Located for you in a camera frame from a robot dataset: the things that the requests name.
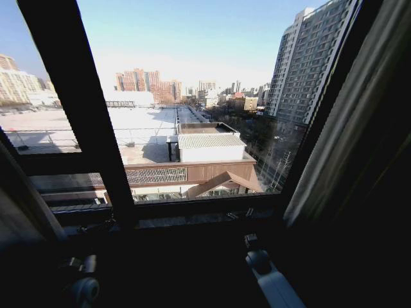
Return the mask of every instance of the glass panel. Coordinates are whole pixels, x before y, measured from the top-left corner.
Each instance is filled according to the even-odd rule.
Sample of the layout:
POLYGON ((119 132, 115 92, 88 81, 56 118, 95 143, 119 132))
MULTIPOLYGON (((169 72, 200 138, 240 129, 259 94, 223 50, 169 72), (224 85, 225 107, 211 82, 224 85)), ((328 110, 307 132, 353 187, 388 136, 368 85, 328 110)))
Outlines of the glass panel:
POLYGON ((314 2, 79 0, 135 201, 281 192, 356 1, 314 2))
POLYGON ((30 180, 53 212, 109 206, 99 173, 30 176, 30 180))
POLYGON ((0 10, 0 125, 20 154, 80 151, 14 0, 0 10))

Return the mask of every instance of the white wall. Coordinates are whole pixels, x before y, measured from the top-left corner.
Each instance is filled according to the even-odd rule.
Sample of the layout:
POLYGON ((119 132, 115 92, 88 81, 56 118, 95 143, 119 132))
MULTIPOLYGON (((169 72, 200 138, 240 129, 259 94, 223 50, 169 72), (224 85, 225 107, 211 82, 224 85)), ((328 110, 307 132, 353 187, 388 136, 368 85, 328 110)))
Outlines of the white wall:
POLYGON ((29 92, 27 96, 33 106, 55 106, 58 101, 57 93, 50 90, 29 92))
POLYGON ((243 159, 245 146, 180 149, 181 162, 216 162, 243 159))

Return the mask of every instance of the tall gray building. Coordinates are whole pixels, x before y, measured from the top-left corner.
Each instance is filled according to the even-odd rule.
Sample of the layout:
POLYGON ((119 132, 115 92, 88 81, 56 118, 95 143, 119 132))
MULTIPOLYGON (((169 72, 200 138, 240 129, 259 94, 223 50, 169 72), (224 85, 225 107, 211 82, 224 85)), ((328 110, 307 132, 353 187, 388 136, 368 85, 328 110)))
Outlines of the tall gray building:
POLYGON ((281 38, 266 116, 309 123, 354 3, 332 0, 295 16, 281 38))

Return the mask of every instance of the tree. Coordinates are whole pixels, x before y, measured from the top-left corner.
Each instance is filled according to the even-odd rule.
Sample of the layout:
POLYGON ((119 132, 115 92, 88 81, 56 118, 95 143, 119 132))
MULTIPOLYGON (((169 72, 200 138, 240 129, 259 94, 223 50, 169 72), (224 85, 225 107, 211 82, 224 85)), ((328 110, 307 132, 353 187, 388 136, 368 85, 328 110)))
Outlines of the tree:
POLYGON ((174 105, 175 100, 172 95, 167 95, 164 100, 162 101, 163 104, 165 105, 174 105))

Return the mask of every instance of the flat rooftop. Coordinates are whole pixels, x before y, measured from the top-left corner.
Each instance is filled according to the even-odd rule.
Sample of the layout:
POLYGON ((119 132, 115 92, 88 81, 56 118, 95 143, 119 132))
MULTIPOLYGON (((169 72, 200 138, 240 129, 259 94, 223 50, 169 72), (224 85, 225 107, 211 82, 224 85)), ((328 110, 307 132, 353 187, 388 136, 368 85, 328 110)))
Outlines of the flat rooftop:
POLYGON ((179 124, 178 133, 238 133, 225 123, 189 123, 179 124))
MULTIPOLYGON (((188 107, 178 107, 181 123, 197 123, 188 107)), ((175 135, 175 108, 109 108, 120 153, 125 164, 169 162, 168 136, 175 135)), ((90 118, 96 123, 98 119, 90 118)), ((76 137, 62 109, 7 112, 0 126, 14 146, 28 146, 20 154, 80 152, 76 137)))

